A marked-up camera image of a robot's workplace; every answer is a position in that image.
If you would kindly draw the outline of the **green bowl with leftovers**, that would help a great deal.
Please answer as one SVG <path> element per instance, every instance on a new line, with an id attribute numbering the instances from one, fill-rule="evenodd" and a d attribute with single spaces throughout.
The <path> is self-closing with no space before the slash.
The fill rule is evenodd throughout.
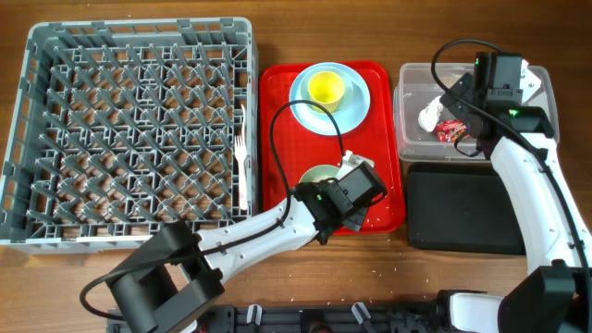
<path id="1" fill-rule="evenodd" d="M 332 179 L 339 173 L 339 168 L 332 165 L 319 165 L 308 169 L 300 178 L 299 182 L 319 182 L 325 179 Z"/>

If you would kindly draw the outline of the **light blue plate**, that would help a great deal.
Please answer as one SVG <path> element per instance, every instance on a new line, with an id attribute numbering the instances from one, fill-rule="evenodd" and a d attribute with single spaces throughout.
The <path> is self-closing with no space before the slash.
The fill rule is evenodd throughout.
<path id="1" fill-rule="evenodd" d="M 308 68 L 320 67 L 339 68 L 351 78 L 353 85 L 351 101 L 343 110 L 333 113 L 333 118 L 336 120 L 341 134 L 354 130 L 364 121 L 371 104 L 370 92 L 365 80 L 353 68 L 340 63 L 318 63 Z M 294 100 L 306 100 L 301 95 L 303 72 L 304 70 L 295 78 L 290 86 L 290 102 Z M 303 127 L 313 133 L 325 136 L 335 136 L 337 134 L 329 117 L 313 105 L 296 104 L 291 107 L 291 112 Z"/>

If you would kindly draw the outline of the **white tissue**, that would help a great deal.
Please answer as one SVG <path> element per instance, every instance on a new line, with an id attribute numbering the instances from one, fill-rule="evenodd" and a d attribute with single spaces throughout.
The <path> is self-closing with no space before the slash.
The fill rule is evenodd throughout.
<path id="1" fill-rule="evenodd" d="M 443 104 L 440 97 L 435 97 L 428 105 L 422 109 L 418 115 L 418 123 L 426 132 L 432 132 L 439 122 L 443 110 Z"/>

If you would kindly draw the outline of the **yellow plastic cup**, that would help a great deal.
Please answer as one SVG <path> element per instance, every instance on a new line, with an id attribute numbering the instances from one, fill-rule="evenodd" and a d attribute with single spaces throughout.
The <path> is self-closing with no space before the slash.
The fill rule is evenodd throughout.
<path id="1" fill-rule="evenodd" d="M 345 95 L 346 85 L 337 72 L 322 70 L 309 79 L 307 90 L 313 102 L 333 113 Z"/>

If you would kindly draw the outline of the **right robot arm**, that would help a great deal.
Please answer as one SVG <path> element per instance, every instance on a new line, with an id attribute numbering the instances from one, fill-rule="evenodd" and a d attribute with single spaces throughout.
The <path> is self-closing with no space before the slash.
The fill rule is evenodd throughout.
<path id="1" fill-rule="evenodd" d="M 522 103 L 522 63 L 518 54 L 479 53 L 471 83 L 444 94 L 501 178 L 527 258 L 526 279 L 503 297 L 452 293 L 450 323 L 473 332 L 588 332 L 591 233 L 561 173 L 547 114 Z"/>

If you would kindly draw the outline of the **red snack wrapper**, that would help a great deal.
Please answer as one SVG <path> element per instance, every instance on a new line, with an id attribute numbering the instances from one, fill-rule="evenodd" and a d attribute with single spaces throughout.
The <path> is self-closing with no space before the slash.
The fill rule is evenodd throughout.
<path id="1" fill-rule="evenodd" d="M 435 127 L 440 142 L 455 142 L 466 129 L 466 125 L 459 119 L 441 121 Z"/>

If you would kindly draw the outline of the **white plastic spoon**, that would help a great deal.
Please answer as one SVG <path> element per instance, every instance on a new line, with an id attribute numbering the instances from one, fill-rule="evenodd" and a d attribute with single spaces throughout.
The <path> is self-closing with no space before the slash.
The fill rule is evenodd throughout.
<path id="1" fill-rule="evenodd" d="M 240 135 L 242 137 L 242 140 L 245 142 L 246 141 L 245 138 L 246 138 L 246 125 L 247 125 L 248 114 L 247 114 L 247 108 L 244 104 L 240 105 L 240 109 L 242 112 Z"/>

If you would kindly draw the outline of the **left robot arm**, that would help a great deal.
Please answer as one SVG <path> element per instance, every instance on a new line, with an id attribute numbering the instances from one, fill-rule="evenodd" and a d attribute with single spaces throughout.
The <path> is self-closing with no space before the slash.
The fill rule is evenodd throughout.
<path id="1" fill-rule="evenodd" d="M 339 179 L 301 182 L 276 207 L 225 228 L 193 233 L 175 222 L 141 245 L 106 281 L 133 332 L 173 332 L 189 326 L 240 271 L 338 229 L 357 230 L 387 187 L 362 162 Z"/>

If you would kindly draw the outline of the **white plastic fork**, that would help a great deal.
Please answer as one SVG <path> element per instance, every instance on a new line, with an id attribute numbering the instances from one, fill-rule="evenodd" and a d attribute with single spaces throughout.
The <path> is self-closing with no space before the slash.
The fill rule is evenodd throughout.
<path id="1" fill-rule="evenodd" d="M 234 156 L 236 158 L 239 170 L 239 205 L 241 211 L 247 211 L 248 201 L 245 168 L 247 149 L 244 139 L 240 135 L 236 135 L 234 137 Z"/>

